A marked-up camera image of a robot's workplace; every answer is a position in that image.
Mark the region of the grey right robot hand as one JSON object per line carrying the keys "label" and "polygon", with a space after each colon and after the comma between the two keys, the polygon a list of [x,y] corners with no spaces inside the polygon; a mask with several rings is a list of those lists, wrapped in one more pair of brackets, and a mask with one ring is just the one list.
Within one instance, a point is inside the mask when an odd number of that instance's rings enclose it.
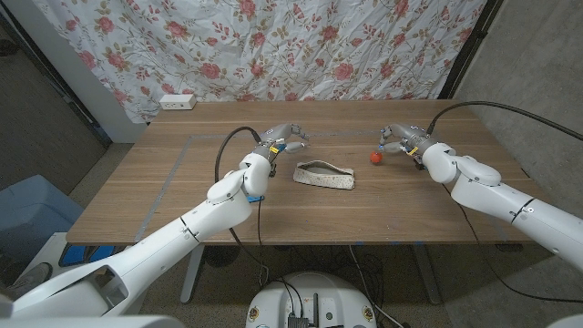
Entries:
{"label": "grey right robot hand", "polygon": [[436,143],[422,128],[404,123],[393,123],[381,130],[378,151],[396,153],[402,151],[408,156],[422,156]]}

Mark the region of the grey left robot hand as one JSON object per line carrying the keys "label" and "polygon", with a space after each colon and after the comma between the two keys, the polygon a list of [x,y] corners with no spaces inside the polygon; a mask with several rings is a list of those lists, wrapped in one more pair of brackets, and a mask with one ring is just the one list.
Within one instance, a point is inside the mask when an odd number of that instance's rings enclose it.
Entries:
{"label": "grey left robot hand", "polygon": [[260,142],[252,151],[274,160],[280,153],[297,153],[308,146],[310,136],[298,124],[284,123],[260,134]]}

